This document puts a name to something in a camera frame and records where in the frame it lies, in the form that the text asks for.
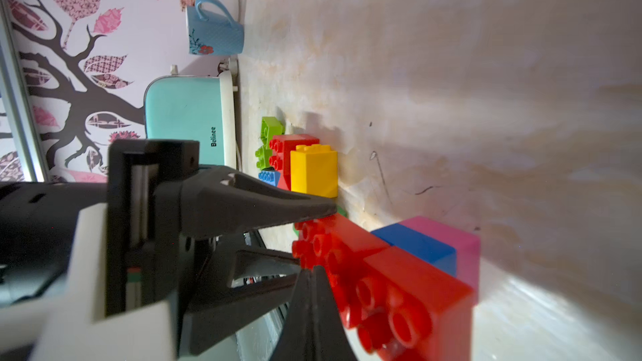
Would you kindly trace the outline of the red long brick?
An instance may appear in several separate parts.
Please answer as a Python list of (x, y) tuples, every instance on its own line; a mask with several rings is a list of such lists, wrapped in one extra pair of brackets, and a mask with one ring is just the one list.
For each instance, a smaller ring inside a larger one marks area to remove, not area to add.
[(473, 290), (339, 214), (296, 224), (292, 254), (324, 267), (344, 327), (383, 360), (471, 358)]

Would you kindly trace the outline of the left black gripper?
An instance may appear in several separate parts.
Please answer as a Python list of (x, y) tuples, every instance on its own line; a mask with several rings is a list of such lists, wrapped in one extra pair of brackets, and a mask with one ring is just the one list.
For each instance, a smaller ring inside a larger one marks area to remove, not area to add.
[(219, 247), (189, 302), (196, 275), (189, 237), (337, 212), (332, 199), (282, 190), (227, 166), (197, 173), (199, 144), (191, 140), (117, 140), (109, 167), (105, 314), (169, 301), (174, 316), (185, 312), (180, 356), (199, 356), (288, 302), (301, 271), (287, 252)]

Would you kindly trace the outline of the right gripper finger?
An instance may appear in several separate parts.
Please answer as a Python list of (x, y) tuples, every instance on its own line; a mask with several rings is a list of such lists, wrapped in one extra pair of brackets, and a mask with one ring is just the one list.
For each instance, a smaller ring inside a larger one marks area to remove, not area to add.
[(355, 360), (323, 267), (299, 274), (272, 360)]

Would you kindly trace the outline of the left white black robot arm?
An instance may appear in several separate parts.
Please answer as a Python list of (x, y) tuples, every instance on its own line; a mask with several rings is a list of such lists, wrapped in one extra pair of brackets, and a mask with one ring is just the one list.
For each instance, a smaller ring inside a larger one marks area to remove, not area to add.
[(80, 212), (107, 206), (105, 315), (167, 301), (170, 347), (197, 356), (292, 296), (298, 262), (250, 247), (248, 232), (336, 213), (225, 165), (193, 140), (117, 140), (107, 182), (1, 185), (1, 304), (70, 287)]

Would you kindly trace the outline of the dark blue square brick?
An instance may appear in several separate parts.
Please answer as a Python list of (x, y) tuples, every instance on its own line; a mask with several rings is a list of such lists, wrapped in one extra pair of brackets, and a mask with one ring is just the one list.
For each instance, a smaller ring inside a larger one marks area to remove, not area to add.
[(454, 247), (399, 223), (381, 227), (371, 234), (456, 277), (457, 256)]

